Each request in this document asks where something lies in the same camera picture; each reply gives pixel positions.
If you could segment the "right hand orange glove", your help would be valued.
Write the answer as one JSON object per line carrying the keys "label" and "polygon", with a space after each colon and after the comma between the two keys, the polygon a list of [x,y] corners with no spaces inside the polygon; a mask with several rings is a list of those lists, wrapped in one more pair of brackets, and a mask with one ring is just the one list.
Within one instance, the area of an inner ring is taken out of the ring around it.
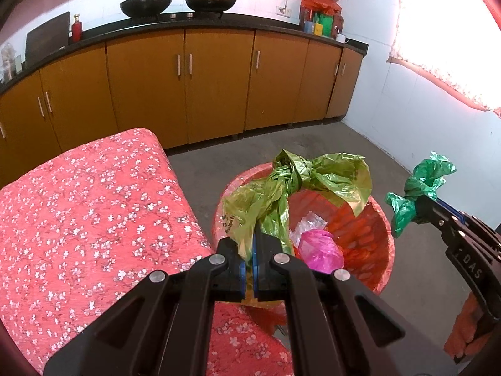
{"label": "right hand orange glove", "polygon": [[462,356],[475,356],[492,336],[493,332],[478,337],[475,336],[477,317],[481,314],[482,309],[474,294],[470,292],[444,345],[444,351],[452,359]]}

